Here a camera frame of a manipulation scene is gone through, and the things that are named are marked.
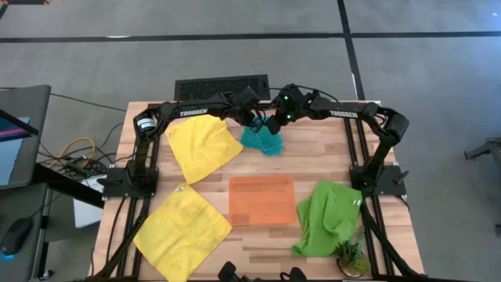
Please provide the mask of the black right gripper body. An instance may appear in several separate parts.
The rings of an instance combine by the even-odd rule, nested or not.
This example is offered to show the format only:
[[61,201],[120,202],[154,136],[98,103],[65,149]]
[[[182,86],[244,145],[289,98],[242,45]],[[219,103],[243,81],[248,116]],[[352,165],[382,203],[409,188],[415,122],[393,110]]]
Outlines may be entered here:
[[311,103],[315,98],[315,90],[302,93],[299,85],[284,86],[273,100],[274,117],[278,122],[295,122],[302,118],[313,118]]

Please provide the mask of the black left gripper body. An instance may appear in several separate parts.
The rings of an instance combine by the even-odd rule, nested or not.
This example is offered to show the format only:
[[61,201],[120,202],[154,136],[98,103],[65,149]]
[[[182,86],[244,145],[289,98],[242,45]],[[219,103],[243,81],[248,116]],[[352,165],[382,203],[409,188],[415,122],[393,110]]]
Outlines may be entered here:
[[257,93],[251,88],[245,88],[242,92],[230,95],[230,117],[237,122],[253,122],[256,110],[259,106],[260,99]]

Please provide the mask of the teal microfiber towel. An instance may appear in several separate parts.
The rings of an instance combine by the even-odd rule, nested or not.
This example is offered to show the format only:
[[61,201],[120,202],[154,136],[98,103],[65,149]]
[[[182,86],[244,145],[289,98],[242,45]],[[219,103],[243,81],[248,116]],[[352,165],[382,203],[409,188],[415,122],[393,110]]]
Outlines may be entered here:
[[249,127],[244,127],[240,142],[244,147],[260,150],[265,155],[275,156],[283,153],[281,135],[279,133],[273,135],[265,124],[262,125],[258,132],[253,132]]

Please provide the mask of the yellow microfiber towel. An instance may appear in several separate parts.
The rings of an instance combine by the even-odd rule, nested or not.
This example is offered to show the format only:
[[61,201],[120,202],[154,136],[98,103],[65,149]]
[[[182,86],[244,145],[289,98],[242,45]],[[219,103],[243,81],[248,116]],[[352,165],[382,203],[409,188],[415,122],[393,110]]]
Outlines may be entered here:
[[229,221],[183,183],[147,217],[133,242],[167,282],[187,282],[231,231]]
[[210,115],[169,125],[165,135],[187,184],[205,179],[243,151],[226,122]]

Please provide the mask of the green microfiber towel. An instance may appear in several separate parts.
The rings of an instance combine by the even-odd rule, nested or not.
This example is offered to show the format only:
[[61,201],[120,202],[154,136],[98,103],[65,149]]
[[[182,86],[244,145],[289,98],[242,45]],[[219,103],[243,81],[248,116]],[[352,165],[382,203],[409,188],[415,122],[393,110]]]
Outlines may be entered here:
[[356,230],[362,193],[340,183],[321,180],[312,194],[297,205],[301,239],[295,255],[329,256]]

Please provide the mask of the black perforated metal case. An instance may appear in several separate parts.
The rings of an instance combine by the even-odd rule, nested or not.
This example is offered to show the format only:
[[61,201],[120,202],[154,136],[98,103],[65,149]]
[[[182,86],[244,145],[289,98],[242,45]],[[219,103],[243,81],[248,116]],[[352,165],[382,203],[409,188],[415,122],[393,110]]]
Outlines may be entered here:
[[270,100],[267,74],[220,78],[195,78],[175,82],[175,100],[206,99],[214,94],[233,92],[239,94],[246,88],[253,89],[261,100]]

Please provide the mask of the orange translucent mat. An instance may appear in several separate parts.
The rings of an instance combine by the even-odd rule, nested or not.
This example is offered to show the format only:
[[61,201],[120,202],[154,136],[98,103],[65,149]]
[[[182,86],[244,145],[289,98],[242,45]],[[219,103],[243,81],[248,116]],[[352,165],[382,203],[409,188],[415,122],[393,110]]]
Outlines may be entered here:
[[292,176],[235,176],[229,180],[229,221],[233,226],[284,225],[296,220]]

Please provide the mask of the small green potted plant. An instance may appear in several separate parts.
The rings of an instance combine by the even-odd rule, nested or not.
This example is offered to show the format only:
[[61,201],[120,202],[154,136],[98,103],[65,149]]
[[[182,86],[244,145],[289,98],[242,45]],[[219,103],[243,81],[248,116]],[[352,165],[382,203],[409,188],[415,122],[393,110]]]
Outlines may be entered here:
[[355,235],[339,243],[334,250],[338,269],[350,278],[360,278],[370,271],[370,262],[363,252],[365,229],[360,227]]

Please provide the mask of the white box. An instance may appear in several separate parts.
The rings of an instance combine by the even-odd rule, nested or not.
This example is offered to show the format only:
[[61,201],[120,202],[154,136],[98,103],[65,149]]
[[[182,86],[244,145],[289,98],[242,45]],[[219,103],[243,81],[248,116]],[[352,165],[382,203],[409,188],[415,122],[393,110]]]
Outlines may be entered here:
[[[103,185],[98,183],[98,179],[105,178],[105,175],[92,176],[87,179],[81,180],[81,184],[90,187],[91,189],[103,192]],[[103,209],[97,208],[83,201],[73,199],[74,203],[74,225],[76,228],[81,229],[99,222],[103,215]]]

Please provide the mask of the black desk support bar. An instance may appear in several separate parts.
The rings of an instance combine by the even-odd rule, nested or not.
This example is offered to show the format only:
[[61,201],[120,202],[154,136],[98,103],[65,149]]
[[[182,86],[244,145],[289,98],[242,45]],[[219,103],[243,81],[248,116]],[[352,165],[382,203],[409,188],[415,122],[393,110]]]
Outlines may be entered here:
[[33,184],[45,183],[52,190],[97,208],[103,208],[105,204],[103,196],[99,191],[81,184],[77,180],[61,175],[41,164],[34,166],[31,182]]

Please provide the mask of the grey chair base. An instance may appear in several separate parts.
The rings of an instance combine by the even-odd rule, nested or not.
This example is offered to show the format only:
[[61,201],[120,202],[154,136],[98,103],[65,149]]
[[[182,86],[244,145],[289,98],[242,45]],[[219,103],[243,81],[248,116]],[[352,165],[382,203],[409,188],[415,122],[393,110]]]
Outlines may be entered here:
[[501,137],[487,138],[482,145],[463,153],[465,158],[470,161],[476,160],[482,155],[491,154],[495,162],[501,163]]

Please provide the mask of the monitor with blue screen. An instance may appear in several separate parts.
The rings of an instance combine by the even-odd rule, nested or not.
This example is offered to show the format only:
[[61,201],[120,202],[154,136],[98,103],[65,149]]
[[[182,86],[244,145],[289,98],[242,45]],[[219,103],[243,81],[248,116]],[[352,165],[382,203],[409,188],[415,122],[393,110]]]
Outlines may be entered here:
[[30,119],[0,110],[0,186],[9,184],[23,140],[38,135]]

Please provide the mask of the black computer mouse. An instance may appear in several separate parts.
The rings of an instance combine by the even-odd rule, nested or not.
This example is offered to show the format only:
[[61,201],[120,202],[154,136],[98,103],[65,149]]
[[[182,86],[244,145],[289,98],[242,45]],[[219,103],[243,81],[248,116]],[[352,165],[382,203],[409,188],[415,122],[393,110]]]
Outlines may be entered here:
[[15,255],[23,247],[31,229],[31,218],[17,219],[0,239],[0,252],[3,255]]

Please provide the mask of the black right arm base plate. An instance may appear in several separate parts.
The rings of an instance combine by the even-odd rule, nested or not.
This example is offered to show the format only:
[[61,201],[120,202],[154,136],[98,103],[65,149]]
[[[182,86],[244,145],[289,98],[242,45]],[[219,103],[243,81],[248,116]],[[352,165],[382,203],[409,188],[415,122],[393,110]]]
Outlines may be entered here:
[[385,165],[376,175],[369,175],[362,166],[349,168],[351,186],[362,193],[363,197],[379,195],[406,195],[404,178],[408,172],[402,172],[399,166]]

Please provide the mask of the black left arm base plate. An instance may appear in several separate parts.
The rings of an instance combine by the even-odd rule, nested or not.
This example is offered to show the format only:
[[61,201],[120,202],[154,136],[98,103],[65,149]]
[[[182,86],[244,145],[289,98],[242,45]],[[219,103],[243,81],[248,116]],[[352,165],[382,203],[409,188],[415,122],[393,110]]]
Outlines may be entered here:
[[110,168],[106,177],[98,179],[103,185],[103,196],[111,197],[152,197],[157,190],[159,171],[146,168],[144,176],[137,175],[132,168]]

